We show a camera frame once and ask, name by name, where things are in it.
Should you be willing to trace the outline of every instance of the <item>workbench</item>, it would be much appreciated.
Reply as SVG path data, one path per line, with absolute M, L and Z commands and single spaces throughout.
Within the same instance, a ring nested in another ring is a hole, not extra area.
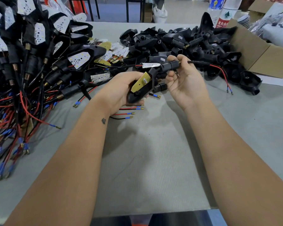
M 93 22 L 95 38 L 119 41 L 127 29 L 156 26 L 166 31 L 182 24 Z M 218 77 L 206 81 L 210 97 L 233 129 L 283 179 L 283 87 L 262 84 L 256 96 Z M 93 97 L 101 88 L 91 93 Z M 133 119 L 108 122 L 94 217 L 180 212 L 216 208 L 196 139 L 185 114 L 168 91 L 149 97 Z M 42 125 L 15 173 L 0 181 L 0 223 L 10 215 L 87 105 L 82 94 L 59 102 Z M 214 133 L 207 133 L 207 140 Z

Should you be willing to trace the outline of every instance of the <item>white plastic bag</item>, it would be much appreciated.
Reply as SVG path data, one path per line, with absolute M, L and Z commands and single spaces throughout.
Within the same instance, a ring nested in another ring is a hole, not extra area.
M 162 9 L 158 9 L 156 6 L 153 8 L 153 19 L 155 23 L 162 23 L 166 22 L 166 18 L 168 17 L 168 11 L 162 7 Z

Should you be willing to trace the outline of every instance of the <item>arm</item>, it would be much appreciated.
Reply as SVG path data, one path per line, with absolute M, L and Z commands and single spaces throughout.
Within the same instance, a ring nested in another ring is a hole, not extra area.
M 120 73 L 98 92 L 5 226 L 90 225 L 109 116 L 126 104 L 129 84 L 142 74 Z
M 195 133 L 211 189 L 226 223 L 283 226 L 283 181 L 226 122 L 209 99 L 195 67 L 182 55 L 178 59 L 180 77 L 168 73 L 168 88 Z M 210 141 L 207 133 L 214 133 Z

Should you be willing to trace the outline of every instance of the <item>forearm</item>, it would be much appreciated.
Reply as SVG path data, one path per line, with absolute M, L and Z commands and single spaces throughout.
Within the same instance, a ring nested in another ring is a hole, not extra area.
M 209 99 L 192 106 L 186 114 L 227 224 L 282 226 L 283 181 L 238 136 Z
M 91 100 L 5 225 L 90 224 L 108 118 Z

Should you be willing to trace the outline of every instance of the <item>plastic bottle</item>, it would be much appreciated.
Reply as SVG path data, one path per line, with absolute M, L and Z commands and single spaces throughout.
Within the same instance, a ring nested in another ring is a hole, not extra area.
M 225 0 L 211 0 L 208 7 L 208 13 L 210 14 L 214 27 L 216 26 L 217 20 L 219 19 L 223 4 Z
M 220 13 L 216 28 L 225 28 L 236 14 L 242 0 L 226 0 Z

